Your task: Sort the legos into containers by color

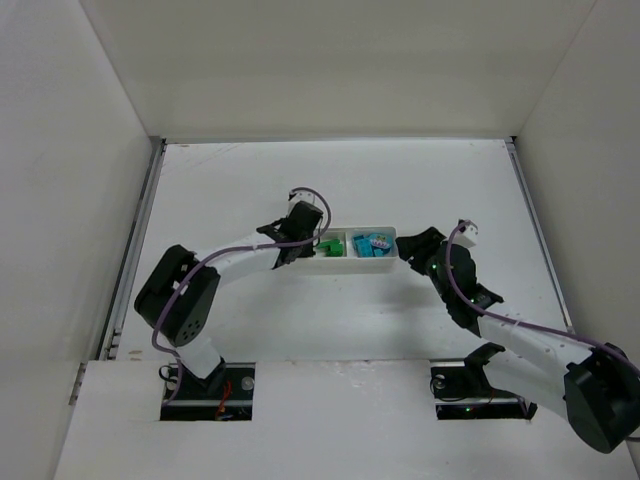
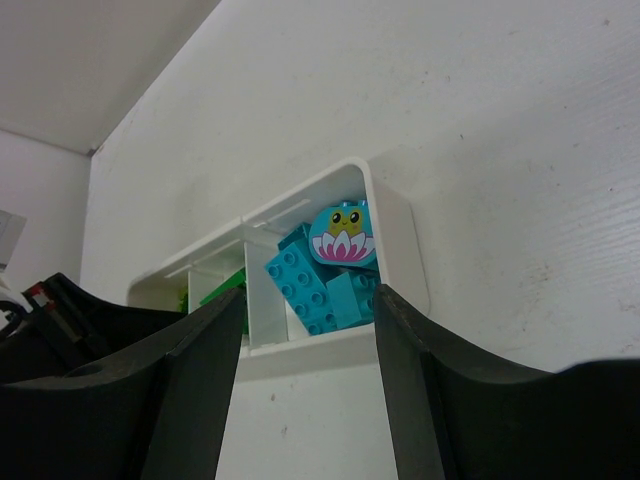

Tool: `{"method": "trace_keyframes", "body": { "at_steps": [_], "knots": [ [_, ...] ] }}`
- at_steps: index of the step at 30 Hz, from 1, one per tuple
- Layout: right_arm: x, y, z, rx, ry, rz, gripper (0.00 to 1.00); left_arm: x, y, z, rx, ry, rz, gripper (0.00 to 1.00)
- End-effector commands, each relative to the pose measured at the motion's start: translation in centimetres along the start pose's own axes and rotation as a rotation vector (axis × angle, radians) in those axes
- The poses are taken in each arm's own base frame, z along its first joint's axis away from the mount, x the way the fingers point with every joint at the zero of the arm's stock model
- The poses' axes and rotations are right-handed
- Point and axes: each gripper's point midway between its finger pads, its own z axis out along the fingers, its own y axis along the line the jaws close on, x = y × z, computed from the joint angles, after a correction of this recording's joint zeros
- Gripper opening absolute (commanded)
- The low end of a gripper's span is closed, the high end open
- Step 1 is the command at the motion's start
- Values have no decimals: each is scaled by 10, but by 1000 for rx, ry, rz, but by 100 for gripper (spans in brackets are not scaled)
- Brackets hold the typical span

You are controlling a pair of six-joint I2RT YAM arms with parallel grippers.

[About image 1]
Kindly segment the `green lego brick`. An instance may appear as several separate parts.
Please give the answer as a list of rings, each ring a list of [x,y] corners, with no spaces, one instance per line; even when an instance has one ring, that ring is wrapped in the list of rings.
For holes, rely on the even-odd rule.
[[[327,258],[341,258],[345,256],[345,246],[339,238],[321,241],[316,245],[315,250],[318,254]]]

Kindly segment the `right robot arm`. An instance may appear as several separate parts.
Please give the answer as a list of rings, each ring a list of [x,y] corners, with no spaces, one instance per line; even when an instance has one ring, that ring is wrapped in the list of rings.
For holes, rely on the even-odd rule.
[[[509,308],[478,281],[468,246],[456,241],[476,230],[466,220],[449,235],[430,227],[395,241],[399,258],[431,280],[451,320],[483,340],[464,360],[474,388],[554,412],[600,453],[637,441],[638,367],[611,343],[528,322]]]

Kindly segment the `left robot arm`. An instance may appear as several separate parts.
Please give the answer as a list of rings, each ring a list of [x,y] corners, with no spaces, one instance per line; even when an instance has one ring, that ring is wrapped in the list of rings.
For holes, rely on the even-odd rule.
[[[219,289],[248,275],[295,261],[322,222],[317,206],[299,200],[287,215],[205,256],[182,245],[165,251],[134,301],[134,310],[169,343],[183,368],[202,383],[219,375],[224,360],[203,334]]]

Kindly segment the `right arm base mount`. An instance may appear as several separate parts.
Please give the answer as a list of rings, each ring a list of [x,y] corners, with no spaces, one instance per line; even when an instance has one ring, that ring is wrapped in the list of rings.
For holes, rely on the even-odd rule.
[[[486,343],[464,359],[430,364],[429,388],[440,421],[533,419],[538,405],[489,383],[485,367],[505,348]]]

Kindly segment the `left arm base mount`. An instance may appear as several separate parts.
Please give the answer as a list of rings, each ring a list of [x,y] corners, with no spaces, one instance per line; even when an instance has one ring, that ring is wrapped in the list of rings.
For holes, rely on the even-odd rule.
[[[178,389],[176,364],[159,368],[164,382],[161,421],[251,421],[255,387],[255,363],[227,363],[212,383],[184,370]]]

